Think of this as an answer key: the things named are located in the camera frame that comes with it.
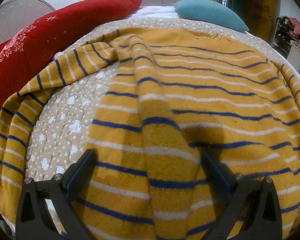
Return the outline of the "yellow striped knit sweater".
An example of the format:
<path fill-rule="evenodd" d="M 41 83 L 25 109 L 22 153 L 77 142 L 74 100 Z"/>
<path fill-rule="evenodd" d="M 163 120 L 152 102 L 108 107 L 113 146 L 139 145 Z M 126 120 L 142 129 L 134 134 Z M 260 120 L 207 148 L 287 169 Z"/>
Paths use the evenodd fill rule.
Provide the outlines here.
<path fill-rule="evenodd" d="M 127 28 L 47 65 L 0 113 L 0 212 L 15 223 L 27 143 L 55 88 L 118 62 L 88 122 L 98 153 L 74 210 L 99 239 L 200 239 L 223 203 L 200 166 L 212 150 L 232 172 L 270 176 L 279 239 L 300 223 L 300 85 L 282 63 L 219 34 Z"/>

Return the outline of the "white bed sheet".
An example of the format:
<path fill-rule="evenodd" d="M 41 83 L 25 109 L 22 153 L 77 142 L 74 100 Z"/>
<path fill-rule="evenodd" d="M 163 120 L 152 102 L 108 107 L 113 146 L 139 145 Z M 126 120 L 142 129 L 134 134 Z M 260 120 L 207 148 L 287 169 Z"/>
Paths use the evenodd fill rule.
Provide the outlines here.
<path fill-rule="evenodd" d="M 178 14 L 175 12 L 173 6 L 142 6 L 132 14 L 125 17 L 125 19 L 130 18 L 179 18 Z"/>

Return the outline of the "beige dotted quilt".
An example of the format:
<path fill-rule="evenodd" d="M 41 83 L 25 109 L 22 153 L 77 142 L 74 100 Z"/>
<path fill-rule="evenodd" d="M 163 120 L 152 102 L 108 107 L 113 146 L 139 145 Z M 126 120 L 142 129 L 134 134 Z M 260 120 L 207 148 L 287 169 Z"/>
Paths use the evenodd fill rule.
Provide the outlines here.
<path fill-rule="evenodd" d="M 99 239 L 200 239 L 225 207 L 201 166 L 270 176 L 289 234 L 300 204 L 300 114 L 281 67 L 240 33 L 122 29 L 61 56 L 78 73 L 51 96 L 30 137 L 27 174 L 63 173 L 86 148 L 91 181 L 72 202 Z"/>

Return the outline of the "wooden door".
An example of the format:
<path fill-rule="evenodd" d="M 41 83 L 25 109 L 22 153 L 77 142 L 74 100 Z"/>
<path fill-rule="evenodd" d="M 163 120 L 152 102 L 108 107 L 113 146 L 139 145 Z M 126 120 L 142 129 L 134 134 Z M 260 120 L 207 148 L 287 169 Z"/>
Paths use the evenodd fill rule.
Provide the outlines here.
<path fill-rule="evenodd" d="M 277 0 L 247 0 L 246 24 L 250 32 L 269 42 L 273 28 Z"/>

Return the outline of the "teal pillow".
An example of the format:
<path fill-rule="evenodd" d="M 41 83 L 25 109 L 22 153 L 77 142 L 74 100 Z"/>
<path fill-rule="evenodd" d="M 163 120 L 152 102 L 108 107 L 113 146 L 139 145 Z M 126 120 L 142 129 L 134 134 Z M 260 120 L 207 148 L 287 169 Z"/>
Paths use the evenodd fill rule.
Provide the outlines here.
<path fill-rule="evenodd" d="M 220 25 L 235 31 L 249 31 L 245 22 L 231 9 L 211 0 L 181 0 L 173 4 L 180 18 Z"/>

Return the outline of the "cluttered side shelf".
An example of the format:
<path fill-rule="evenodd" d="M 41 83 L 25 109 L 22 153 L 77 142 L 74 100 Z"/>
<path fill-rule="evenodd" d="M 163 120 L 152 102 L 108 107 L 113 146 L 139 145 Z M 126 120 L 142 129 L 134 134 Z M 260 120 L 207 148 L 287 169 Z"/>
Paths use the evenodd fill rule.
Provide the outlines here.
<path fill-rule="evenodd" d="M 276 19 L 275 34 L 271 47 L 281 54 L 300 74 L 300 34 L 295 36 L 293 23 L 290 18 L 283 16 Z"/>

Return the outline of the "red floral blanket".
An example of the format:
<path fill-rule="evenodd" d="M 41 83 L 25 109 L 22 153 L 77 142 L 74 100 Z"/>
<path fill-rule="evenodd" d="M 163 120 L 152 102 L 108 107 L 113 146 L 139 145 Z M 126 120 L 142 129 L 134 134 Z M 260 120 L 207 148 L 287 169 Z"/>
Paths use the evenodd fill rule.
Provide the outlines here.
<path fill-rule="evenodd" d="M 95 27 L 138 10 L 142 0 L 85 0 L 46 14 L 0 44 L 0 110 L 53 58 Z"/>

